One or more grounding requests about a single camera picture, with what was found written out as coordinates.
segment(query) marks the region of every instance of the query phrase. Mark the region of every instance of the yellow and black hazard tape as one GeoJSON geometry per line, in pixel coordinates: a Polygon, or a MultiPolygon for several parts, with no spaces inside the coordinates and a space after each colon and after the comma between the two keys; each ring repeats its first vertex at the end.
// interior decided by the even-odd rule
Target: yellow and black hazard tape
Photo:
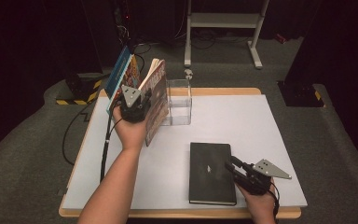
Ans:
{"type": "Polygon", "coordinates": [[[95,82],[91,94],[83,99],[56,99],[57,105],[87,105],[95,100],[102,81],[95,82]]]}
{"type": "Polygon", "coordinates": [[[315,90],[315,96],[316,96],[316,100],[318,101],[318,104],[320,106],[325,106],[324,101],[322,100],[321,94],[316,90],[315,90]]]}

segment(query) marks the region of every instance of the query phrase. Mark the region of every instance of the forearm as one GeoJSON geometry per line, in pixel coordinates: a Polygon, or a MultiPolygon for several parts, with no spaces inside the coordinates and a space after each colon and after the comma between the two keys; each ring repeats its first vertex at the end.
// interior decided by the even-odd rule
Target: forearm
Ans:
{"type": "Polygon", "coordinates": [[[274,216],[252,217],[252,220],[255,224],[276,224],[274,216]]]}
{"type": "Polygon", "coordinates": [[[84,207],[78,223],[126,223],[140,150],[123,149],[84,207]]]}

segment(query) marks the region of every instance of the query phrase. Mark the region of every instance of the open book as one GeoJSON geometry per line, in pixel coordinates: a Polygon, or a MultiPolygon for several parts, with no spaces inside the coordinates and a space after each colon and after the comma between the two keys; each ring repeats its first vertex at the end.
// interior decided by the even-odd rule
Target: open book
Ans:
{"type": "Polygon", "coordinates": [[[153,59],[149,72],[138,90],[145,97],[146,92],[151,89],[151,106],[148,111],[149,120],[146,124],[146,145],[149,146],[155,136],[161,122],[168,115],[167,77],[165,72],[165,61],[153,59]]]}

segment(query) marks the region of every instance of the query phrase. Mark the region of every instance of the book cover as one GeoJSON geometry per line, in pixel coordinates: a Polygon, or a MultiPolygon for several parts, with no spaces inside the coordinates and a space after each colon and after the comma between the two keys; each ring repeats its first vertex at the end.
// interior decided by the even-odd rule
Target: book cover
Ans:
{"type": "Polygon", "coordinates": [[[112,96],[116,95],[116,92],[122,80],[123,72],[127,68],[130,58],[130,50],[127,46],[125,46],[120,52],[120,55],[117,58],[116,64],[113,67],[112,72],[110,73],[110,76],[104,88],[109,98],[112,98],[112,96]]]}
{"type": "Polygon", "coordinates": [[[121,85],[138,88],[139,84],[140,71],[138,63],[136,62],[135,55],[130,54],[126,46],[118,57],[117,63],[106,84],[105,91],[109,97],[106,112],[108,114],[112,113],[113,102],[121,94],[121,85]]]}
{"type": "Polygon", "coordinates": [[[234,178],[225,167],[230,157],[229,144],[190,143],[190,203],[237,204],[234,178]]]}
{"type": "Polygon", "coordinates": [[[145,97],[145,93],[149,89],[152,91],[145,139],[146,145],[149,146],[161,122],[167,117],[169,110],[164,60],[153,60],[146,78],[138,89],[142,92],[142,97],[145,97]]]}

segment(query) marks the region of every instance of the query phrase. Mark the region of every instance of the black notebook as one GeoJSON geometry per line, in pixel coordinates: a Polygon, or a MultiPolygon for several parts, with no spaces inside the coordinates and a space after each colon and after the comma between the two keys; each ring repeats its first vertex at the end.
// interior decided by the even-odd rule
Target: black notebook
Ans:
{"type": "Polygon", "coordinates": [[[230,161],[229,144],[190,143],[190,203],[235,205],[237,198],[230,161]]]}

